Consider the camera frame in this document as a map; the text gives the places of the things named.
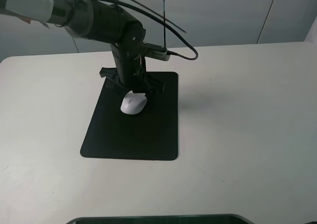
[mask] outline black mouse pad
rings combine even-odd
[[[149,72],[165,83],[137,115],[121,103],[128,91],[106,87],[100,93],[80,154],[87,158],[170,161],[178,156],[178,75]]]

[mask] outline white wall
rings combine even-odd
[[[259,43],[302,42],[317,16],[317,0],[274,0]]]
[[[255,44],[273,0],[166,0],[166,17],[193,46]],[[169,31],[167,46],[184,47]]]
[[[10,56],[77,53],[72,37],[64,28],[0,15],[0,62]]]
[[[317,18],[315,19],[315,22],[309,30],[305,42],[312,42],[317,45]]]

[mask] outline table surface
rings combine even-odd
[[[147,60],[149,71],[179,74],[174,161],[80,155],[104,83],[100,68],[114,67],[110,52],[4,60],[0,223],[196,214],[317,221],[317,47],[197,50],[196,61]]]

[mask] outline wire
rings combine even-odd
[[[150,11],[150,12],[153,13],[153,14],[155,14],[156,16],[159,16],[160,18],[164,18],[164,16],[160,15],[159,13],[157,13],[157,12],[155,12],[154,10],[150,9],[149,7],[147,7],[147,6],[143,5],[143,4],[141,4],[140,2],[138,2],[138,1],[136,1],[136,0],[130,0],[130,1],[132,1],[132,2],[134,2],[134,3],[136,3],[136,4],[138,4],[139,6],[145,8],[145,9],[147,9],[148,11]],[[186,33],[186,31],[185,31],[184,29],[180,28],[179,26],[177,26],[175,23],[171,22],[171,21],[168,20],[167,18],[166,18],[166,21],[169,22],[170,24],[172,24],[173,26],[177,27],[177,28],[178,28],[179,30],[181,30],[182,32]]]
[[[165,0],[163,0],[163,19],[164,19],[164,23],[165,23],[165,21],[166,21],[166,17],[165,17]],[[166,47],[166,27],[165,27],[165,25],[164,25],[163,36],[164,36],[164,47]]]
[[[117,1],[117,0],[98,0],[98,1],[110,2],[110,3],[114,3],[117,5],[123,6],[123,7],[127,7],[129,9],[132,9],[134,11],[137,11],[137,12],[149,17],[150,19],[154,20],[155,22],[158,22],[159,24],[161,24],[163,26],[166,26],[166,28],[168,30],[170,30],[175,36],[177,36],[186,46],[188,46],[195,53],[195,57],[192,57],[192,58],[186,57],[183,55],[179,55],[178,53],[175,53],[175,52],[169,52],[170,55],[179,56],[179,57],[182,57],[182,58],[188,59],[188,60],[195,60],[198,58],[198,52],[196,51],[196,49],[192,45],[190,45],[174,28],[172,28],[167,23],[164,23],[162,20],[158,19],[154,15],[152,15],[152,14],[150,14],[150,13],[148,13],[148,12],[146,12],[146,11],[136,7],[136,6],[133,6],[133,5],[130,5],[128,3],[121,2],[121,1]]]

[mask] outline cable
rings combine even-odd
[[[172,28],[167,23],[164,23],[162,20],[158,19],[157,17],[153,16],[152,14],[150,14],[150,13],[148,13],[148,12],[146,12],[146,11],[136,7],[136,6],[130,5],[130,4],[125,3],[125,2],[117,1],[117,0],[98,0],[98,1],[110,2],[110,3],[114,3],[117,5],[123,6],[123,7],[127,7],[129,9],[132,9],[134,11],[137,11],[137,12],[149,17],[150,19],[154,20],[155,22],[158,22],[159,24],[161,24],[163,26],[166,26],[166,28],[168,30],[170,30],[175,36],[177,36],[186,46],[188,46],[195,53],[195,57],[192,57],[192,58],[189,58],[189,57],[186,57],[183,55],[179,55],[178,53],[175,53],[175,52],[169,52],[170,55],[179,56],[179,57],[182,57],[182,58],[188,59],[188,60],[195,60],[198,58],[198,52],[196,51],[196,49],[192,45],[190,45],[174,28]]]
[[[163,19],[164,19],[164,23],[165,23],[165,21],[166,21],[166,17],[165,17],[165,0],[163,0]],[[165,25],[164,25],[163,36],[164,36],[164,47],[166,47],[166,27],[165,27]]]
[[[136,0],[130,0],[130,1],[132,1],[132,2],[134,2],[134,3],[136,3],[136,4],[138,4],[139,6],[141,6],[141,7],[145,8],[145,9],[147,9],[148,11],[150,11],[150,12],[153,13],[153,14],[155,14],[156,16],[159,16],[160,18],[163,18],[163,19],[164,19],[164,16],[160,15],[159,13],[157,13],[157,12],[155,12],[154,10],[150,9],[149,7],[147,7],[147,6],[143,5],[143,4],[141,4],[140,2],[138,2],[138,1],[136,1]],[[185,31],[184,29],[180,28],[179,26],[177,26],[175,23],[171,22],[171,21],[168,20],[167,18],[166,18],[166,21],[169,22],[170,24],[172,24],[173,26],[177,27],[177,28],[178,28],[179,30],[181,30],[182,32],[186,33],[186,31]]]

